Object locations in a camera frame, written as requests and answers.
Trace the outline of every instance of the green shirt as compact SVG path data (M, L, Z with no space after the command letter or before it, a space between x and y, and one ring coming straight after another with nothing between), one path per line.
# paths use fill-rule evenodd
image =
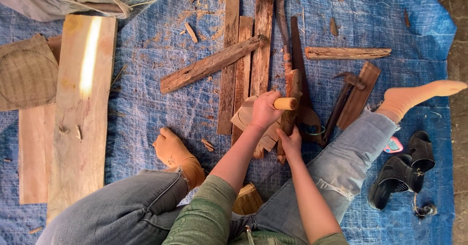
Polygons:
M208 176L175 220L163 245L226 245L229 221L236 194L218 176ZM294 238L282 233L252 231L242 233L229 245L296 245ZM313 245L348 245L342 233L318 239Z

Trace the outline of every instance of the blue tarp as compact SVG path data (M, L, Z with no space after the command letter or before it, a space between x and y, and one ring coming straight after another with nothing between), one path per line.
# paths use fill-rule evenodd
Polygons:
M178 134L202 166L211 169L229 149L230 136L216 134L220 72L213 79L199 80L162 95L162 76L222 49L224 0L201 2L212 14L182 13L193 10L187 0L157 0L124 21L118 34L114 75L128 67L111 88L109 97L105 183L135 175L141 168L163 169L151 146L159 128ZM241 0L241 14L254 16L255 0ZM447 54L456 27L437 0L285 0L286 16L299 18L301 42L305 46L390 47L392 55L371 62L382 73L369 97L375 107L390 87L417 86L447 78ZM411 26L406 27L404 9ZM330 33L330 18L339 26L339 36ZM179 35L188 22L198 35ZM30 38L37 32L46 36L61 33L63 21L40 23L0 6L0 44ZM284 92L282 42L276 22L272 31L269 87ZM314 109L325 123L342 86L331 77L351 71L358 74L362 60L306 61L307 80ZM433 98L408 112L397 136L407 142L416 130L426 130L433 141L436 167L425 177L418 205L433 202L438 214L422 221L412 211L413 193L394 194L384 211L371 209L367 192L389 157L382 154L368 171L362 194L354 199L342 221L350 244L451 244L454 219L452 145L448 98ZM336 129L334 137L341 131ZM46 204L19 205L18 198L18 113L0 112L0 245L33 244L41 232L28 231L45 225ZM208 152L200 142L215 146ZM303 144L304 160L320 151ZM287 165L276 161L273 151L262 160L252 160L246 182L253 182L267 200L291 176Z

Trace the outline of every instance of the orange sock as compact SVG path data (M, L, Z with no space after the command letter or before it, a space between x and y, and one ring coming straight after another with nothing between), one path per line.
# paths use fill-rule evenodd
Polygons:
M181 167L191 190L200 186L205 180L205 173L198 160L169 128L161 128L160 132L153 143L157 157L169 168Z
M385 92L384 101L377 109L394 113L391 118L399 122L406 112L423 101L434 96L449 96L467 88L467 84L455 80L436 80L423 86L412 88L390 88Z

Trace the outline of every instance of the jeans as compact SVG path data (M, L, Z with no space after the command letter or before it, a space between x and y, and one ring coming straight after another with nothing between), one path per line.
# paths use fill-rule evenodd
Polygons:
M372 161L396 130L397 125L386 116L365 110L307 164L338 222L360 193ZM161 244L182 210L177 205L187 192L181 171L142 170L69 206L45 228L36 244ZM300 245L308 244L291 179L257 213L233 213L229 238L242 233L246 225L252 230L281 232Z

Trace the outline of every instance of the saw handle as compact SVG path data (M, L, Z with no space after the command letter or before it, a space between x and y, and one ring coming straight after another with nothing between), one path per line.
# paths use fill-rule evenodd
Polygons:
M277 110L296 110L299 102L296 98L278 98L273 103Z

